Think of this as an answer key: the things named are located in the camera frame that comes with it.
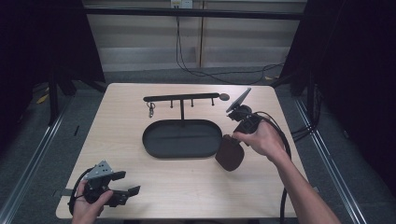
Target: black metal frame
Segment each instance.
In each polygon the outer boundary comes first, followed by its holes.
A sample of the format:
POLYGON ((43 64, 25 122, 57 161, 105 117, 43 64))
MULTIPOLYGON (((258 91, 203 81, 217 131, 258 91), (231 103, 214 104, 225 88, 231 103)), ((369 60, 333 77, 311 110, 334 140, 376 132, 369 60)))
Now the black metal frame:
MULTIPOLYGON (((139 16, 169 16, 169 17, 201 17, 201 18, 235 18, 235 19, 260 19, 260 20, 287 20, 300 21, 306 17, 304 13, 291 12, 268 12, 268 11, 236 11, 236 10, 213 10, 213 9, 186 9, 186 8, 142 8, 142 7, 41 7, 36 6, 33 10, 37 13, 82 13, 93 15, 139 15, 139 16)), ((51 121, 58 116, 58 102, 56 94, 50 97, 51 121)))

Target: black cable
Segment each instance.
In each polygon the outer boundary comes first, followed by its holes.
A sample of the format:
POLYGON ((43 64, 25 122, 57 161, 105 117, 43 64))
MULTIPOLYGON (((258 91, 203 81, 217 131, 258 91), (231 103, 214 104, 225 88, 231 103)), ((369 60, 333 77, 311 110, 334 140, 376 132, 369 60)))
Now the black cable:
POLYGON ((311 134, 318 127, 322 100, 323 100, 323 97, 320 94, 320 91, 318 91, 318 88, 316 88, 316 91, 315 91, 315 107, 316 108, 315 108, 314 120, 309 122, 308 126, 300 128, 297 131, 291 132, 294 142, 298 142, 301 139, 305 138, 306 136, 311 134))
MULTIPOLYGON (((265 120, 267 123, 269 123, 277 132, 277 134, 280 136, 283 145, 285 146, 285 151, 288 154, 289 158, 291 159, 291 150, 290 150, 290 144, 288 142, 288 139, 286 138, 286 135, 282 132, 282 130, 280 129, 279 125, 276 123, 276 121, 274 120, 274 118, 271 117, 271 115, 269 115, 266 112, 262 112, 262 111, 258 111, 255 113, 248 113, 248 112, 240 112, 241 114, 246 114, 246 115, 250 115, 250 116, 254 116, 258 119, 263 119, 265 120)), ((280 211, 279 211, 279 223, 283 224, 285 223, 285 205, 286 205, 286 198, 288 196, 288 192, 286 190, 286 188, 283 188, 283 192, 282 192, 282 198, 280 200, 280 211)))
POLYGON ((89 173, 92 169, 93 169, 93 167, 90 168, 90 169, 88 169, 88 170, 86 170, 84 173, 82 173, 82 175, 78 178, 78 180, 77 180, 75 186, 73 187, 72 195, 70 195, 70 200, 69 200, 69 203, 68 203, 68 205, 69 205, 69 212, 70 212, 70 214, 71 214, 72 216, 73 216, 73 212, 74 212, 74 205, 75 205, 75 203, 76 203, 76 199, 77 199, 77 198, 80 198, 80 197, 82 197, 82 196, 84 196, 83 194, 81 194, 81 195, 78 195, 78 196, 76 197, 76 191, 77 191, 78 184, 79 184, 79 182, 81 181, 81 179, 84 177, 84 175, 86 175, 87 173, 89 173))
POLYGON ((264 71, 267 71, 267 70, 273 69, 275 67, 284 65, 284 63, 268 64, 268 65, 265 65, 260 70, 247 71, 247 72, 246 71, 244 71, 244 72, 235 71, 235 72, 220 72, 220 73, 208 74, 208 73, 201 72, 201 71, 192 71, 189 68, 187 68, 186 64, 184 63, 184 59, 183 59, 183 53, 182 53, 182 47, 181 47, 181 38, 180 38, 180 20, 179 20, 179 17, 177 17, 177 50, 176 50, 176 59, 177 59, 178 67, 181 68, 183 71, 188 72, 189 74, 191 74, 193 76, 196 76, 196 77, 212 77, 212 78, 214 78, 214 79, 216 79, 218 81, 221 81, 221 82, 224 82, 224 83, 227 83, 227 84, 232 84, 232 85, 253 85, 253 84, 256 84, 256 83, 262 81, 262 79, 264 78, 264 71), (178 60, 178 58, 179 58, 178 55, 180 55, 180 60, 181 60, 182 64, 180 64, 180 62, 178 60), (235 83, 235 82, 227 81, 227 80, 224 80, 224 79, 216 77, 216 76, 219 76, 219 75, 227 75, 227 74, 253 74, 253 73, 261 73, 261 76, 257 80, 249 82, 249 83, 235 83))

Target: black curtain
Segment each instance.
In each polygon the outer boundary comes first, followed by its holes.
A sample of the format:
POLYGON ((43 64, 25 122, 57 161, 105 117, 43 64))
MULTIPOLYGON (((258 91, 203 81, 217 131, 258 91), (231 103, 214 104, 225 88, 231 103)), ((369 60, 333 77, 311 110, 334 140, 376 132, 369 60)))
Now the black curtain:
POLYGON ((31 101, 33 86, 47 82, 51 71, 105 81, 87 16, 36 10, 40 7, 83 5, 80 0, 0 2, 0 151, 31 101))

